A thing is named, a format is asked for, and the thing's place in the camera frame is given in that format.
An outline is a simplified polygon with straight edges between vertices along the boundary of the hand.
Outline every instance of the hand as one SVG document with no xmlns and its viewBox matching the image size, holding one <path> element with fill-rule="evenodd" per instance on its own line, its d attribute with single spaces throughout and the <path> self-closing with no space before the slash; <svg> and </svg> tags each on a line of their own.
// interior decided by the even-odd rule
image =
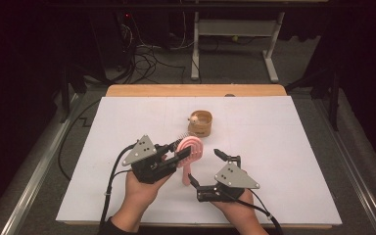
<svg viewBox="0 0 376 235">
<path fill-rule="evenodd" d="M 253 204 L 253 194 L 250 190 L 246 191 L 240 196 L 239 200 L 248 204 Z M 222 203 L 211 202 L 214 206 L 220 209 L 227 220 L 236 227 L 242 235 L 266 235 L 266 231 L 261 227 L 255 210 L 236 202 Z"/>
<path fill-rule="evenodd" d="M 112 223 L 126 232 L 137 232 L 145 210 L 157 198 L 160 188 L 171 177 L 168 175 L 154 184 L 140 183 L 132 171 L 126 175 L 124 200 L 113 215 Z"/>
</svg>

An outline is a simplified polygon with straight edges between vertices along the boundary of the gray triangular bracket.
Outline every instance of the gray triangular bracket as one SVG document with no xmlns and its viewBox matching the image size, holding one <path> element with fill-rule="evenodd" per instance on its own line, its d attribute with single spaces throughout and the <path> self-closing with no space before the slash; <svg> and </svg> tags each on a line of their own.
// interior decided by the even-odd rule
<svg viewBox="0 0 376 235">
<path fill-rule="evenodd" d="M 215 180 L 231 188 L 256 188 L 260 186 L 243 169 L 229 162 L 216 175 Z"/>
<path fill-rule="evenodd" d="M 121 165 L 126 166 L 126 165 L 134 164 L 148 157 L 151 157 L 155 155 L 156 153 L 157 153 L 157 149 L 152 143 L 152 140 L 149 138 L 148 135 L 144 135 L 135 144 L 135 146 L 127 155 L 127 157 L 123 160 Z"/>
</svg>

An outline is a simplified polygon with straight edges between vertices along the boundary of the person's right hand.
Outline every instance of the person's right hand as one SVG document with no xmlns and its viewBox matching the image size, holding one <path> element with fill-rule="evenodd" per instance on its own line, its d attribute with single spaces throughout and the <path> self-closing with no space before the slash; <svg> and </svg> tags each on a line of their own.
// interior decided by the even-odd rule
<svg viewBox="0 0 376 235">
<path fill-rule="evenodd" d="M 253 204 L 253 194 L 246 189 L 240 196 L 239 200 L 248 204 Z M 266 231 L 261 227 L 255 210 L 239 203 L 222 203 L 211 202 L 220 209 L 227 220 L 236 227 L 241 235 L 267 235 Z"/>
</svg>

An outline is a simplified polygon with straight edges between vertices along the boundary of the gray floor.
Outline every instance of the gray floor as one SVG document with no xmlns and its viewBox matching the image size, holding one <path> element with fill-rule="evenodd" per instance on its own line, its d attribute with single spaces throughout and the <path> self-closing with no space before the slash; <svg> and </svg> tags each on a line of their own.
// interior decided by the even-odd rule
<svg viewBox="0 0 376 235">
<path fill-rule="evenodd" d="M 273 63 L 280 84 L 287 85 L 302 77 L 318 39 L 299 42 L 293 38 L 276 44 Z M 203 49 L 200 57 L 202 83 L 270 83 L 260 54 L 260 51 L 267 45 L 267 39 L 256 39 L 247 45 L 220 42 L 217 50 L 214 51 L 216 44 L 211 39 L 205 38 L 200 45 Z M 155 49 L 157 60 L 173 67 L 157 64 L 155 72 L 149 78 L 159 83 L 180 83 L 181 80 L 183 83 L 199 83 L 200 81 L 190 79 L 190 52 L 190 48 L 171 51 Z M 140 69 L 147 67 L 147 62 L 138 64 Z M 108 70 L 109 76 L 116 74 L 115 70 Z M 136 73 L 134 79 L 140 76 L 141 74 Z M 152 83 L 152 81 L 145 79 L 140 83 Z M 102 97 L 106 89 L 104 86 L 91 85 L 88 92 L 80 95 L 76 100 L 79 104 L 74 114 L 79 114 L 92 102 Z M 292 91 L 290 95 L 294 99 L 309 142 L 344 224 L 328 230 L 287 228 L 284 229 L 285 234 L 376 234 L 376 155 L 353 116 L 344 92 L 340 93 L 339 131 L 335 132 L 329 127 L 324 115 L 328 100 L 311 100 L 308 91 L 307 88 L 299 88 Z M 96 110 L 97 105 L 87 110 L 81 117 L 87 118 L 86 123 L 91 123 Z M 1 198 L 0 234 L 38 163 L 53 148 L 52 144 L 58 130 L 62 127 L 61 116 L 62 112 L 58 111 Z M 62 163 L 68 175 L 72 175 L 89 131 L 89 127 L 83 125 L 83 122 L 84 119 L 80 119 L 72 126 L 61 152 Z M 57 154 L 49 163 L 50 167 L 45 180 L 33 203 L 25 209 L 25 217 L 18 227 L 18 234 L 95 234 L 97 231 L 97 226 L 71 226 L 55 221 L 69 184 L 58 168 Z M 207 229 L 148 230 L 143 228 L 141 230 L 143 234 L 194 232 L 212 233 Z M 217 232 L 236 234 L 233 230 L 218 230 Z"/>
</svg>

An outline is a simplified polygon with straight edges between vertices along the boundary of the white desk frame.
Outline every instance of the white desk frame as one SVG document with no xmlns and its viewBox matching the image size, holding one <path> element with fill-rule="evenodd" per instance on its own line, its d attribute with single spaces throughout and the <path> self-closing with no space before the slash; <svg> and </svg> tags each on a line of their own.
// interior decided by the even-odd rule
<svg viewBox="0 0 376 235">
<path fill-rule="evenodd" d="M 191 63 L 191 79 L 200 77 L 200 51 L 198 49 L 200 35 L 225 35 L 225 36 L 266 36 L 270 37 L 268 50 L 261 53 L 272 83 L 278 83 L 276 70 L 271 60 L 271 55 L 283 23 L 284 12 L 279 13 L 277 21 L 234 21 L 234 20 L 200 20 L 200 14 L 195 13 L 194 19 L 194 50 Z"/>
</svg>

